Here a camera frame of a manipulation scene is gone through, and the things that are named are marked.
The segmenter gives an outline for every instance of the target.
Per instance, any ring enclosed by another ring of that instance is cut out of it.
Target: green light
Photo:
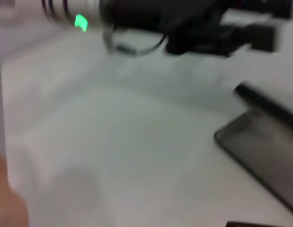
[[[86,32],[88,25],[88,21],[82,15],[78,14],[76,16],[75,27],[80,27],[82,32]]]

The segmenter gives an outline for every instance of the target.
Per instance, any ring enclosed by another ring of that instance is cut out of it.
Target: white table
[[[244,111],[221,74],[240,58],[133,60],[107,56],[98,32],[70,32],[6,61],[9,178],[31,226],[293,227],[213,141]]]

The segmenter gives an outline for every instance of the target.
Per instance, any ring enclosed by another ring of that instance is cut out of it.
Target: hand
[[[9,187],[6,160],[0,155],[0,227],[28,227],[24,201]]]

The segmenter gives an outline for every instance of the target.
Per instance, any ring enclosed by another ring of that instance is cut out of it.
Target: white surface
[[[243,110],[230,93],[235,81],[256,78],[269,61],[293,69],[293,59],[280,59],[293,58],[288,47],[222,62],[160,52],[133,60],[107,56],[99,34],[72,33],[7,61],[9,177],[31,226],[293,226],[291,213],[213,142]],[[279,66],[269,70],[284,72]]]

